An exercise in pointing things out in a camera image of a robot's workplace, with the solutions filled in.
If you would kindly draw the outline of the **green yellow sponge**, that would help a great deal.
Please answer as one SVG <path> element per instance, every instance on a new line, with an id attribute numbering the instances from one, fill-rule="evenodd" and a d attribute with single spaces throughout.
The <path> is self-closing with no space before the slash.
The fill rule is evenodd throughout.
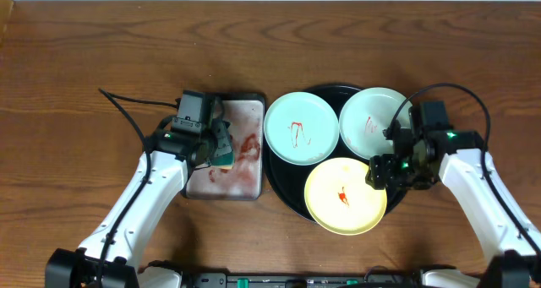
<path id="1" fill-rule="evenodd" d="M 235 154 L 232 149 L 226 153 L 221 153 L 220 155 L 213 156 L 209 160 L 210 167 L 216 167 L 223 170 L 231 170 L 235 163 Z"/>

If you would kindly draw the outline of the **pale green plate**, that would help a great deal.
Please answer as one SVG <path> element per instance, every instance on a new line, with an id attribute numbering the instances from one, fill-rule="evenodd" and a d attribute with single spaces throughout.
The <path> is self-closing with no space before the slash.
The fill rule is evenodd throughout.
<path id="1" fill-rule="evenodd" d="M 405 99 L 403 94 L 382 87 L 361 90 L 349 98 L 339 116 L 345 145 L 366 160 L 392 153 L 392 141 L 385 138 L 383 131 Z"/>

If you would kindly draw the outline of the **yellow plate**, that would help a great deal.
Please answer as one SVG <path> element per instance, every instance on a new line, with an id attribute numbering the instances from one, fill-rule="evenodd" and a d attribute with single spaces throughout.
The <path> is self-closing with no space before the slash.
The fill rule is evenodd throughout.
<path id="1" fill-rule="evenodd" d="M 304 186 L 309 214 L 321 227 L 343 236 L 363 234 L 382 220 L 385 190 L 365 182 L 369 167 L 351 158 L 332 158 L 317 165 Z"/>

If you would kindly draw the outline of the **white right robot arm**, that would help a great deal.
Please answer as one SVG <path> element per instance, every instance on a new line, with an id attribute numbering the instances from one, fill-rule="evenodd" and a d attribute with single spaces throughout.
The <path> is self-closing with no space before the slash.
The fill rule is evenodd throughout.
<path id="1" fill-rule="evenodd" d="M 488 267 L 480 278 L 456 269 L 421 272 L 422 287 L 530 287 L 540 284 L 540 232 L 526 217 L 495 169 L 478 133 L 433 130 L 415 139 L 395 136 L 391 154 L 369 160 L 374 189 L 447 187 L 466 215 Z"/>

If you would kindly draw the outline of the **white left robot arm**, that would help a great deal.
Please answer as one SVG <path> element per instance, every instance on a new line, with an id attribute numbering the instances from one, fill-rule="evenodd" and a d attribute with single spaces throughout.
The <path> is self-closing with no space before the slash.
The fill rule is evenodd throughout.
<path id="1" fill-rule="evenodd" d="M 74 251 L 57 249 L 45 270 L 47 287 L 180 287 L 183 273 L 167 262 L 139 272 L 145 247 L 167 206 L 193 172 L 232 165 L 229 123 L 163 120 L 144 142 L 128 186 L 101 224 Z"/>

